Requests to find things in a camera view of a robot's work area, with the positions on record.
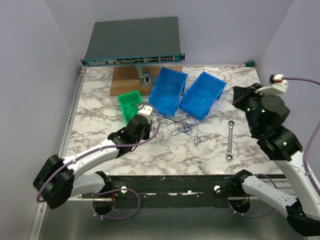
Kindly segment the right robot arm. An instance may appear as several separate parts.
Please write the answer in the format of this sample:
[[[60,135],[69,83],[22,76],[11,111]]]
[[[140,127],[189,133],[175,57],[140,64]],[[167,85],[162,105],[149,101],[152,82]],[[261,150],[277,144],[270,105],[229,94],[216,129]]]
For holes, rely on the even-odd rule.
[[[245,113],[251,137],[278,166],[295,195],[284,193],[241,170],[230,178],[229,189],[236,195],[253,195],[281,213],[289,225],[304,237],[320,234],[319,181],[306,161],[306,151],[296,135],[283,126],[290,113],[282,98],[255,83],[233,87],[233,106]]]

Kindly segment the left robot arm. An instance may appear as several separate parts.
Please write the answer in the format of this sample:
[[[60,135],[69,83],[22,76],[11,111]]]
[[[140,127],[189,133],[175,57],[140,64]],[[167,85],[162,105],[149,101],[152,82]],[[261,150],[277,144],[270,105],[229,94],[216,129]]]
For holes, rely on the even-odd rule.
[[[98,165],[117,159],[150,140],[151,118],[136,114],[127,126],[109,134],[106,140],[77,155],[50,156],[33,181],[38,191],[36,201],[51,209],[64,204],[71,196],[74,182]]]

